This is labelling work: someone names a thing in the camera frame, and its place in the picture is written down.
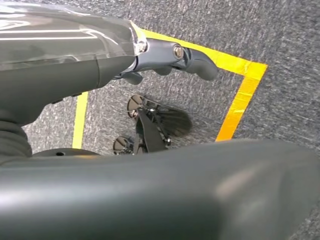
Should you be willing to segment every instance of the bolt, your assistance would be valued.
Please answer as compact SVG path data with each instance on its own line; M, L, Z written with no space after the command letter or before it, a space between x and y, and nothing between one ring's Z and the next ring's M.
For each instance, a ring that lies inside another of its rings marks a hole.
M147 50L147 43L143 41L140 41L137 43L140 53L144 53Z
M173 52L174 53L174 56L177 59L182 59L183 57L183 49L180 45L174 46Z

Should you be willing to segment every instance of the gray carpet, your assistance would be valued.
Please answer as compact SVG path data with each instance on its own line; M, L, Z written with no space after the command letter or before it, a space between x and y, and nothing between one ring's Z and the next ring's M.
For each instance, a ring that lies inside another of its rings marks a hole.
M98 14L131 19L140 27L248 60L267 72L235 138L281 139L320 153L320 1L318 0L57 0ZM113 81L91 92L83 147L111 154L114 139L131 134L128 99L134 93L186 110L195 127L177 146L214 142L242 77L221 70L217 80L174 72L143 74L138 86ZM75 101L48 106L26 131L35 152L70 147ZM292 237L320 239L320 203Z

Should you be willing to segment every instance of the transparent plastic wrap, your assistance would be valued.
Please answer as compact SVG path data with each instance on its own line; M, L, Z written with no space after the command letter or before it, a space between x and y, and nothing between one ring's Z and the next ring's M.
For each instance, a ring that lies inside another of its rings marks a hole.
M63 5L0 2L0 70L137 56L146 39L137 30Z

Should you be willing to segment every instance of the yellow tape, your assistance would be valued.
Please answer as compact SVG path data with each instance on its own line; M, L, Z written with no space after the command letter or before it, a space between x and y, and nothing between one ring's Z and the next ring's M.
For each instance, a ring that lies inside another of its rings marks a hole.
M72 147L74 149L81 149L82 146L82 137L86 119L87 102L88 92L84 92L76 99L75 117L74 119L73 139Z
M225 52L217 51L152 31L144 29L140 30L143 31L147 38L176 42L183 47L201 51L210 57L218 68L245 76L233 102L225 117L216 141L226 141L232 138L242 115L245 113L247 106L251 100L252 96L267 68L267 65L263 63L249 61ZM85 126L87 99L87 92L78 97L73 133L73 148L79 149L82 145L82 135Z

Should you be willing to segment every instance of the black plastic part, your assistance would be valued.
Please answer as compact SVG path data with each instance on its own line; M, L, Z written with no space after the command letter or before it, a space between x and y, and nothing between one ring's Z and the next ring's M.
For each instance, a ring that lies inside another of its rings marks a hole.
M93 151L77 148L56 148L41 151L33 154L33 157L55 157L55 156L96 156L99 155Z
M180 60L174 53L175 46L180 46L176 42L152 38L148 38L147 42L147 51L137 56L135 72L167 68Z
M156 72L158 75L162 75L162 76L166 76L170 74L172 71L172 67L162 67L162 68L157 68L154 70L155 72Z
M122 78L132 85L138 85L143 81L143 76L137 72L128 72L122 75Z
M137 109L136 132L143 138L148 153L166 150L164 140L155 124L153 124L141 107Z
M206 54L186 47L183 59L174 64L173 67L189 74L197 74L207 81L214 80L218 74L218 68Z

